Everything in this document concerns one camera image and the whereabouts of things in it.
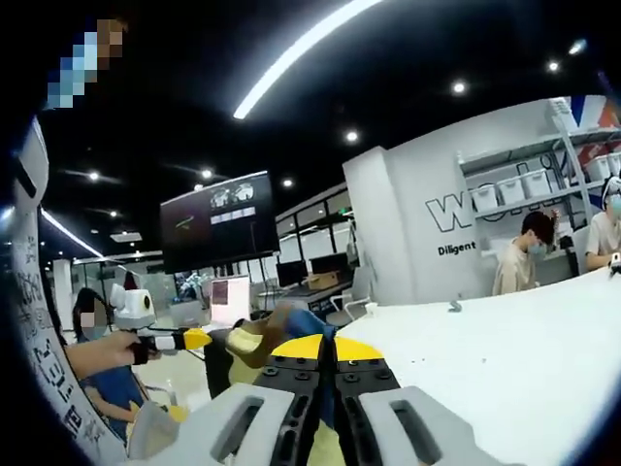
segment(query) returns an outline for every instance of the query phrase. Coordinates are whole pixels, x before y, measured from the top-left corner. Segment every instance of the man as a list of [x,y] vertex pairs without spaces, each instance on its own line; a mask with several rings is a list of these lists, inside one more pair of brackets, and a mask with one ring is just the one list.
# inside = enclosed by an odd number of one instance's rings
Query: man
[[621,250],[621,179],[608,178],[602,188],[603,212],[595,214],[586,243],[589,271],[606,267],[614,252]]
[[492,294],[514,293],[537,286],[535,262],[544,257],[554,243],[558,211],[552,216],[531,212],[522,222],[522,233],[515,238],[501,258]]

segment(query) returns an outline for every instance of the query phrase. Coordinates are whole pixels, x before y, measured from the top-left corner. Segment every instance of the yellow tape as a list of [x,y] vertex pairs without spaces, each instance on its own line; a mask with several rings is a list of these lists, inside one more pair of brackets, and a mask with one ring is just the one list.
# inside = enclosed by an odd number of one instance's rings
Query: yellow tape
[[310,335],[308,337],[296,338],[283,343],[272,351],[272,356],[284,357],[304,357],[306,359],[316,359],[319,357],[319,345],[323,335]]
[[212,342],[212,337],[200,328],[190,328],[183,332],[183,342],[186,350],[197,350]]
[[360,361],[363,359],[383,359],[377,349],[348,338],[336,337],[337,359],[339,361]]

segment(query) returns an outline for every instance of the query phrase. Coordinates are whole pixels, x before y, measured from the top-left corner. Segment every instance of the cardboard box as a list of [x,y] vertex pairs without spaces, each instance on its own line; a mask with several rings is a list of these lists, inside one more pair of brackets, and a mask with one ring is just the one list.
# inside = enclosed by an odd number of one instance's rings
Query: cardboard box
[[339,278],[337,276],[337,272],[310,275],[308,284],[310,289],[326,289],[339,284]]

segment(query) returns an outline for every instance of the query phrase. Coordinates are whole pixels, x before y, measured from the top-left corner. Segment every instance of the computer monitor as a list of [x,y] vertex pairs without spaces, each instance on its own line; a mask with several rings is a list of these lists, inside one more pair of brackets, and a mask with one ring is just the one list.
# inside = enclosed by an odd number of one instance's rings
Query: computer monitor
[[215,279],[210,285],[212,322],[232,327],[239,319],[250,320],[250,278]]
[[314,274],[327,274],[328,272],[346,273],[349,271],[349,261],[347,260],[347,254],[340,252],[311,259],[310,267]]
[[276,270],[278,273],[278,284],[282,288],[294,283],[302,283],[309,276],[309,269],[305,260],[277,264]]

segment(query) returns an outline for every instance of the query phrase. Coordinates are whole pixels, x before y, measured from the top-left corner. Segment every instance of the face mask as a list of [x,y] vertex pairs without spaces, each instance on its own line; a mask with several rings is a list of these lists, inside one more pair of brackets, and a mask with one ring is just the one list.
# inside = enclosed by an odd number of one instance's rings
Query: face mask
[[108,326],[105,327],[85,327],[82,329],[84,337],[86,337],[91,342],[93,340],[99,340],[102,337],[105,337],[110,333],[110,328]]
[[540,244],[530,245],[528,246],[528,253],[532,257],[539,259],[545,256],[545,254],[547,253],[547,247]]
[[615,194],[610,197],[610,208],[612,209],[612,216],[615,218],[621,218],[621,195]]

